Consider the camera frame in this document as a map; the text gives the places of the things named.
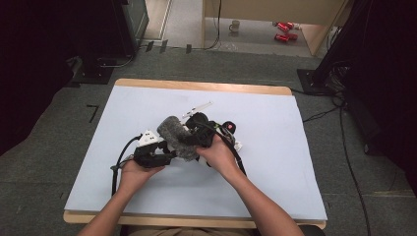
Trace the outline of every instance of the small white object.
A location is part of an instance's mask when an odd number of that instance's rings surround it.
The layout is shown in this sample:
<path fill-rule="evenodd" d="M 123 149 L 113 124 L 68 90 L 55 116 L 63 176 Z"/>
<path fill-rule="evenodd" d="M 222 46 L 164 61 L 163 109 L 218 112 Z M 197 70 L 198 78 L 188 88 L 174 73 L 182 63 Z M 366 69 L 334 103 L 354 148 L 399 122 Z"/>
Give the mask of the small white object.
<path fill-rule="evenodd" d="M 203 104 L 203 105 L 200 105 L 200 106 L 197 106 L 197 107 L 194 107 L 193 109 L 191 109 L 191 111 L 189 111 L 189 112 L 187 112 L 187 114 L 184 114 L 183 115 L 183 119 L 184 118 L 187 118 L 187 117 L 190 117 L 190 116 L 193 116 L 194 114 L 196 114 L 197 112 L 199 112 L 199 111 L 201 111 L 201 110 L 203 110 L 203 109 L 205 109 L 205 108 L 207 108 L 208 106 L 211 106 L 212 105 L 212 101 L 209 101 L 208 103 L 206 103 L 206 104 Z"/>
<path fill-rule="evenodd" d="M 150 130 L 146 130 L 145 133 L 138 141 L 138 147 L 143 147 L 159 142 L 159 138 Z"/>
<path fill-rule="evenodd" d="M 234 147 L 235 147 L 236 151 L 239 151 L 242 148 L 242 146 L 243 146 L 242 143 L 240 143 L 239 141 L 235 142 Z"/>

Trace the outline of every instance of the person's left hand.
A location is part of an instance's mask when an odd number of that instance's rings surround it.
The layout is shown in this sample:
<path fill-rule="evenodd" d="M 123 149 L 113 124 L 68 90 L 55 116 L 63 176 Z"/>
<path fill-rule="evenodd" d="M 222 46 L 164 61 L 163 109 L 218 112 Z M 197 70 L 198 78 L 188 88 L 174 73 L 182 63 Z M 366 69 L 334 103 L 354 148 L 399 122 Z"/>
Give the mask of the person's left hand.
<path fill-rule="evenodd" d="M 154 174 L 162 170 L 165 166 L 156 168 L 143 168 L 134 160 L 129 160 L 122 167 L 122 177 L 120 179 L 117 192 L 124 192 L 133 196 L 144 186 L 146 181 Z"/>

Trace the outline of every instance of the person's right hand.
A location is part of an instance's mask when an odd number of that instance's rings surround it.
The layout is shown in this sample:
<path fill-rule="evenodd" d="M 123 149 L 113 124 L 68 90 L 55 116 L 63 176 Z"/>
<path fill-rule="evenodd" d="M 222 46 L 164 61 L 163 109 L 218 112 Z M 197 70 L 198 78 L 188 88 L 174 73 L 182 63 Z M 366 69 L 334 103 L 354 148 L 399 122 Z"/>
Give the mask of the person's right hand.
<path fill-rule="evenodd" d="M 239 170 L 233 153 L 218 135 L 212 138 L 211 147 L 196 147 L 196 153 L 202 155 L 222 176 Z"/>

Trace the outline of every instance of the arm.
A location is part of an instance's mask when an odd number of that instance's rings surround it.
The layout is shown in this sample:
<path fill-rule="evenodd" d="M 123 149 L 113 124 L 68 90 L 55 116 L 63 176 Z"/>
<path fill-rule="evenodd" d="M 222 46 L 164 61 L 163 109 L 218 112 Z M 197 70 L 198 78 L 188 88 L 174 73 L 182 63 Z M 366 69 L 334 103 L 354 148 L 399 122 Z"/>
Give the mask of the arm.
<path fill-rule="evenodd" d="M 214 136 L 210 148 L 197 147 L 196 152 L 205 157 L 209 165 L 236 190 L 262 235 L 303 235 L 288 213 L 242 173 L 219 136 Z"/>
<path fill-rule="evenodd" d="M 144 169 L 135 161 L 126 162 L 122 168 L 122 177 L 116 194 L 78 235 L 113 235 L 117 221 L 129 200 L 153 174 L 161 169 L 163 167 Z"/>

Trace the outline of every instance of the hand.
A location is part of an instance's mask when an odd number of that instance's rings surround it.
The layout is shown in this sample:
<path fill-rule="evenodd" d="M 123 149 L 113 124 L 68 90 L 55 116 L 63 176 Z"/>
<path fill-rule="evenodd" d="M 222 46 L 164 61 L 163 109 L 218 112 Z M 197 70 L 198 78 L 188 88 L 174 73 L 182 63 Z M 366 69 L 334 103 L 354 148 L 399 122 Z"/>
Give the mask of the hand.
<path fill-rule="evenodd" d="M 122 177 L 117 192 L 124 192 L 133 196 L 144 186 L 146 181 L 165 166 L 156 168 L 143 168 L 134 160 L 129 160 L 122 167 Z"/>
<path fill-rule="evenodd" d="M 196 147 L 196 153 L 202 155 L 222 176 L 239 170 L 233 153 L 218 135 L 212 138 L 211 147 Z"/>

